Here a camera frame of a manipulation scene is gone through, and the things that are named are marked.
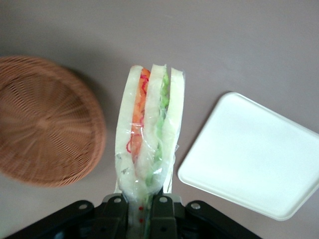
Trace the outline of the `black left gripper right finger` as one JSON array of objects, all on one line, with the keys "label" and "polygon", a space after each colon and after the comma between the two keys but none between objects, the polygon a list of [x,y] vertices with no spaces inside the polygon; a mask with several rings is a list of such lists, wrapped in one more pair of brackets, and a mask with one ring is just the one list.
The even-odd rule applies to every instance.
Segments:
[{"label": "black left gripper right finger", "polygon": [[166,195],[153,199],[150,217],[151,239],[177,239],[177,224],[174,216],[173,200]]}]

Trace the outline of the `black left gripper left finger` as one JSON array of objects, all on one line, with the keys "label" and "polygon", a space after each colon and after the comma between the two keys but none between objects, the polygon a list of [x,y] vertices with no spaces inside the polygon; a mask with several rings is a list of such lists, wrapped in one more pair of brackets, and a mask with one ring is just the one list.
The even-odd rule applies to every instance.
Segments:
[{"label": "black left gripper left finger", "polygon": [[99,239],[126,239],[129,204],[123,195],[108,195],[99,209],[96,232]]}]

